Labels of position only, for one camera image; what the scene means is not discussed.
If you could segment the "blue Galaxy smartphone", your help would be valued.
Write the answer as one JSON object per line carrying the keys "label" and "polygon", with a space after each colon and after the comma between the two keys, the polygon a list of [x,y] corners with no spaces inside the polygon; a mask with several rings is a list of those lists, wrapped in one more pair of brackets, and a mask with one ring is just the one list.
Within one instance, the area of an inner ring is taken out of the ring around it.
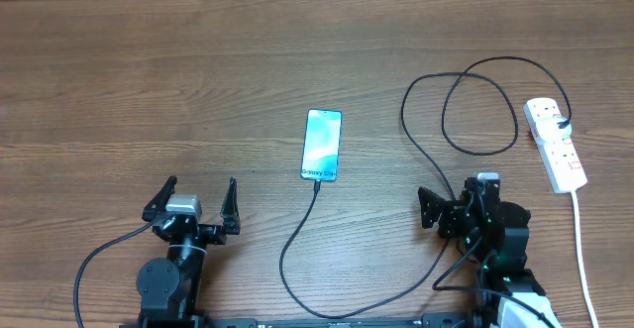
{"label": "blue Galaxy smartphone", "polygon": [[300,177],[335,181],[338,177],[343,114],[341,111],[310,109],[307,112]]}

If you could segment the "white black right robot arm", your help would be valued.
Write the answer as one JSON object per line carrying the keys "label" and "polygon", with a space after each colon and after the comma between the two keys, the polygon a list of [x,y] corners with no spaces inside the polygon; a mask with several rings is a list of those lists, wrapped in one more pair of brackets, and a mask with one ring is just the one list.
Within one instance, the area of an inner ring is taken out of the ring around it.
{"label": "white black right robot arm", "polygon": [[[426,313],[424,327],[559,327],[544,288],[526,268],[531,213],[502,201],[501,181],[494,172],[480,172],[465,180],[461,196],[444,199],[421,187],[422,227],[438,226],[442,239],[456,239],[466,252],[432,284],[435,291],[475,295],[471,312]],[[448,286],[442,281],[469,258],[478,264],[474,286]]]}

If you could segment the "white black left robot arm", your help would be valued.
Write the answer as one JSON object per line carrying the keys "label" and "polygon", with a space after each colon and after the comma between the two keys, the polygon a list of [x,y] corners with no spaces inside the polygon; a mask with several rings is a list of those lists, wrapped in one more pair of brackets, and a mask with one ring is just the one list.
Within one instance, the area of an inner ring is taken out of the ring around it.
{"label": "white black left robot arm", "polygon": [[177,177],[170,176],[142,212],[145,225],[93,250],[82,262],[73,285],[72,304],[78,327],[84,326],[79,288],[90,261],[118,243],[147,230],[167,242],[167,254],[146,262],[136,278],[141,308],[135,327],[211,327],[207,313],[197,308],[201,280],[209,245],[224,245],[241,232],[238,183],[232,177],[225,195],[219,225],[200,221],[202,209],[195,194],[177,194]]}

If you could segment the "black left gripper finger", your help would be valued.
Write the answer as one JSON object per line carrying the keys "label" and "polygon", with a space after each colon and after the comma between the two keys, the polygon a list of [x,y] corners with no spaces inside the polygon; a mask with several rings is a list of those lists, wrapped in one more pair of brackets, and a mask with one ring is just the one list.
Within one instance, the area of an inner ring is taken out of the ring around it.
{"label": "black left gripper finger", "polygon": [[165,211],[165,206],[170,197],[175,192],[177,177],[170,176],[162,186],[161,190],[153,197],[153,199],[144,207],[142,219],[146,222],[153,222],[157,216]]}
{"label": "black left gripper finger", "polygon": [[221,217],[223,219],[222,226],[227,235],[239,235],[241,232],[241,220],[237,202],[237,188],[237,181],[231,177],[229,180],[229,188],[221,209]]}

